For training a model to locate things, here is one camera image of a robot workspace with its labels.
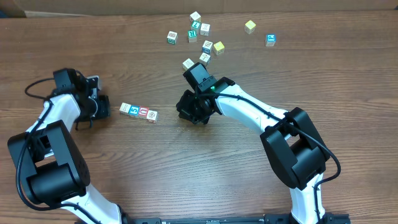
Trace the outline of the red letter U block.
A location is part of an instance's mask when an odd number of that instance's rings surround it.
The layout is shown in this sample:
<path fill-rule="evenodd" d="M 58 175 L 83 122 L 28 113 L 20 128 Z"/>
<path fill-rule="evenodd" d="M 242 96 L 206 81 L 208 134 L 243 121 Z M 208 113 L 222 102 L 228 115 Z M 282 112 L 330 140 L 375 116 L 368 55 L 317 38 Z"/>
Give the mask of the red letter U block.
<path fill-rule="evenodd" d="M 148 107 L 140 106 L 139 107 L 139 112 L 138 112 L 137 115 L 138 115 L 138 117 L 140 117 L 142 119 L 146 119 L 148 112 L 149 112 L 149 108 Z"/>

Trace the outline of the white butterfly block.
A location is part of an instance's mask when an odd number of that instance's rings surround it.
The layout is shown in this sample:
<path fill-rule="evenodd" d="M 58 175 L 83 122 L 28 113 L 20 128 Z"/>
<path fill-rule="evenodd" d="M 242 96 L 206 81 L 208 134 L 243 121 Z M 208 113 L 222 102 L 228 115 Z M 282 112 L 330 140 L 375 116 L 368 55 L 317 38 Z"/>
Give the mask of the white butterfly block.
<path fill-rule="evenodd" d="M 119 108 L 119 112 L 120 112 L 121 114 L 129 115 L 130 109 L 131 109 L 131 105 L 130 105 L 130 104 L 128 104 L 128 103 L 122 103 L 121 106 L 120 106 L 120 108 Z"/>

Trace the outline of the white red sided block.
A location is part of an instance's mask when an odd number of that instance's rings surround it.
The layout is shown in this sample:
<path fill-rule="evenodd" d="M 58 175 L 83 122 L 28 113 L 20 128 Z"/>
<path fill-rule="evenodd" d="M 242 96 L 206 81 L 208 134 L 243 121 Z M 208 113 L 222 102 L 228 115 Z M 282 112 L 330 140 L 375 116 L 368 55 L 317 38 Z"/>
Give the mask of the white red sided block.
<path fill-rule="evenodd" d="M 159 114 L 157 111 L 149 110 L 146 116 L 146 120 L 151 123 L 156 123 L 158 120 Z"/>

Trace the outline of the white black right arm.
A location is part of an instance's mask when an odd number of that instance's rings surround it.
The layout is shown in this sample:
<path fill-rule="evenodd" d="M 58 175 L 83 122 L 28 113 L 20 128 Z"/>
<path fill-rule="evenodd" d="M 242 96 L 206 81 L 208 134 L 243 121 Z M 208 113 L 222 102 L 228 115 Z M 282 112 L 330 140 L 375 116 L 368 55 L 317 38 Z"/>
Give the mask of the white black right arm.
<path fill-rule="evenodd" d="M 191 90 L 177 103 L 180 118 L 206 124 L 213 113 L 242 122 L 261 139 L 269 163 L 289 189 L 290 223 L 328 223 L 320 186 L 330 152 L 308 114 L 269 106 L 228 78 L 188 78 Z"/>

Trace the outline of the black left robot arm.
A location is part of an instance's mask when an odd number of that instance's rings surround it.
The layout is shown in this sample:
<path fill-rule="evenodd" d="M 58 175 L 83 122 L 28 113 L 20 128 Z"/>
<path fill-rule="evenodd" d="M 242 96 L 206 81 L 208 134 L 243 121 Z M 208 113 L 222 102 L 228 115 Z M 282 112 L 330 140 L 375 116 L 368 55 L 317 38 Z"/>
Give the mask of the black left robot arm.
<path fill-rule="evenodd" d="M 56 87 L 41 99 L 44 108 L 25 132 L 7 146 L 16 167 L 21 200 L 36 211 L 63 209 L 84 223 L 128 223 L 121 207 L 93 186 L 88 166 L 70 132 L 81 121 L 109 116 L 109 100 L 99 95 L 97 76 L 61 74 Z"/>

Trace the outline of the blue number 5 block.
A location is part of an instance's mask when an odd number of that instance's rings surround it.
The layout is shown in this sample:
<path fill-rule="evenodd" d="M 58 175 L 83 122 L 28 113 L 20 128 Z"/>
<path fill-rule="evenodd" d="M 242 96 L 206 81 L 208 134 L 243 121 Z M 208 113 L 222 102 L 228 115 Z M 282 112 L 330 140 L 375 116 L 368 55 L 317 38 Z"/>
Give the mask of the blue number 5 block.
<path fill-rule="evenodd" d="M 129 116 L 133 116 L 133 117 L 137 117 L 137 116 L 139 116 L 139 110 L 140 110 L 139 106 L 131 105 L 131 107 L 129 109 L 129 112 L 128 112 L 128 115 Z"/>

